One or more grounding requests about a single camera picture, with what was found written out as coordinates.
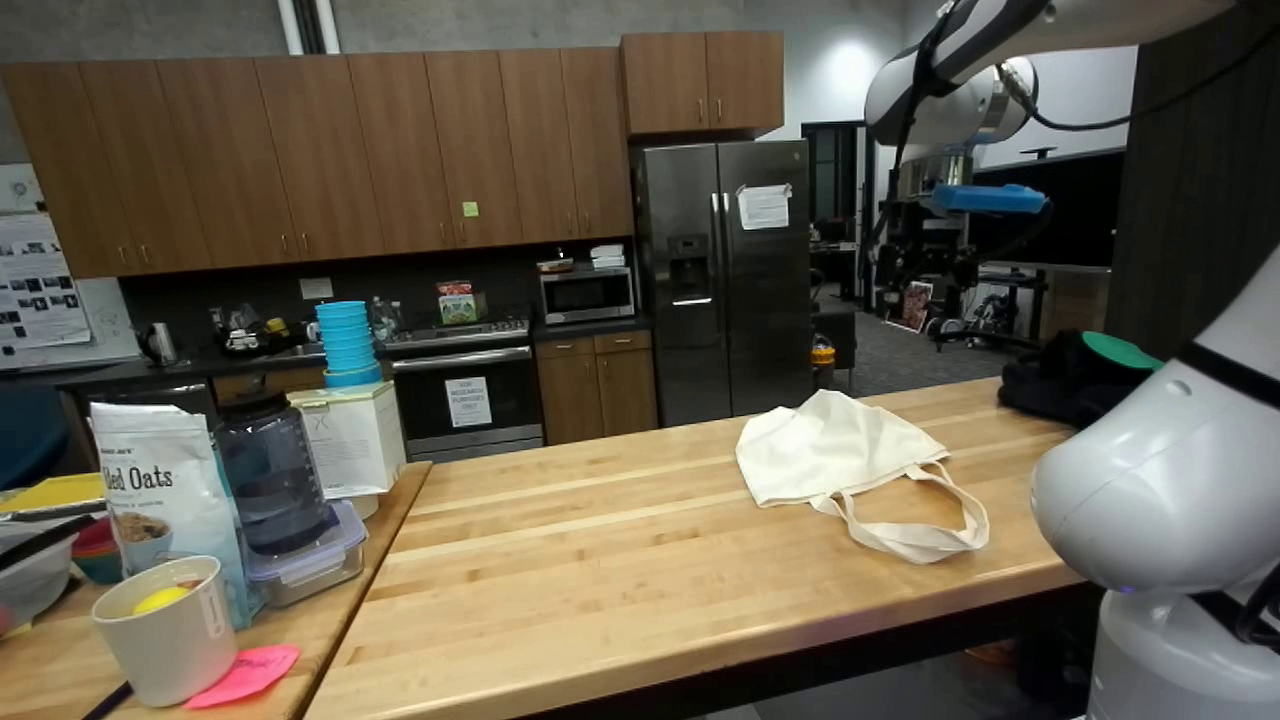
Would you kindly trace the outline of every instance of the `oven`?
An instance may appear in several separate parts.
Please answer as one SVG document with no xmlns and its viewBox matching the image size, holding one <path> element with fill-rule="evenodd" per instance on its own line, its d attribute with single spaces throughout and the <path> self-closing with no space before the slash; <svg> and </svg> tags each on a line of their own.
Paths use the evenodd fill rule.
<svg viewBox="0 0 1280 720">
<path fill-rule="evenodd" d="M 402 333 L 385 345 L 407 460 L 546 443 L 527 321 Z"/>
</svg>

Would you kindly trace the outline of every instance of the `cloth bag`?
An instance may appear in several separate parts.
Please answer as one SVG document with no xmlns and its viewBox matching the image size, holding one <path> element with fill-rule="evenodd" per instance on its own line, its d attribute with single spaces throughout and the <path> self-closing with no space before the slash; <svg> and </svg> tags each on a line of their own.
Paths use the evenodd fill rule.
<svg viewBox="0 0 1280 720">
<path fill-rule="evenodd" d="M 840 515 L 855 545 L 914 562 L 989 549 L 989 508 L 947 477 L 943 460 L 947 447 L 915 422 L 830 387 L 799 407 L 753 414 L 738 438 L 738 463 L 757 503 L 814 503 Z M 897 479 L 956 497 L 963 527 L 863 524 L 855 497 Z"/>
</svg>

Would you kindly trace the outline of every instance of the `wooden countertop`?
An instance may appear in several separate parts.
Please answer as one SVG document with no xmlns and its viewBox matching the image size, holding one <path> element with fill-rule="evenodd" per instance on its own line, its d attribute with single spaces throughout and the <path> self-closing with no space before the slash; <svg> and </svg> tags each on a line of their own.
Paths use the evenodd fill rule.
<svg viewBox="0 0 1280 720">
<path fill-rule="evenodd" d="M 1029 510 L 1062 422 L 998 380 L 867 397 L 953 447 L 991 545 L 931 566 L 808 508 L 757 508 L 746 419 L 435 463 L 308 715 L 525 715 L 1082 582 Z M 959 520 L 915 485 L 867 520 Z"/>
<path fill-rule="evenodd" d="M 214 710 L 156 710 L 130 701 L 111 715 L 302 715 L 335 651 L 335 640 L 358 615 L 375 562 L 392 549 L 406 510 L 426 489 L 426 477 L 426 463 L 402 471 L 398 489 L 379 498 L 375 515 L 368 520 L 364 572 L 358 579 L 280 606 L 241 631 L 241 648 L 302 648 L 297 668 L 273 690 Z M 85 715 L 121 682 L 117 660 L 87 619 L 95 596 L 99 587 L 79 582 L 33 631 L 0 644 L 0 715 Z"/>
</svg>

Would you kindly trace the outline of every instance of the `oven door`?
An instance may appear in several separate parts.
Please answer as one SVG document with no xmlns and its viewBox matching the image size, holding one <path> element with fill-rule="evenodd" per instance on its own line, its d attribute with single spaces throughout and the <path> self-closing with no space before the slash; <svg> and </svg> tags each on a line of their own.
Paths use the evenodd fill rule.
<svg viewBox="0 0 1280 720">
<path fill-rule="evenodd" d="M 540 447 L 540 393 L 527 345 L 392 359 L 407 460 L 465 460 Z"/>
</svg>

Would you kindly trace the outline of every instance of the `oat bag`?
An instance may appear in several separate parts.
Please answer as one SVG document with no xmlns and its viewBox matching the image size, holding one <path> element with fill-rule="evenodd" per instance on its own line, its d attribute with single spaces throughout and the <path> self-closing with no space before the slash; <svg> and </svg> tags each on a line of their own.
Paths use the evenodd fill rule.
<svg viewBox="0 0 1280 720">
<path fill-rule="evenodd" d="M 216 556 L 235 626 L 262 600 L 250 592 L 241 510 L 199 413 L 175 404 L 87 404 L 87 427 L 110 479 L 110 510 L 124 572 L 169 556 Z"/>
</svg>

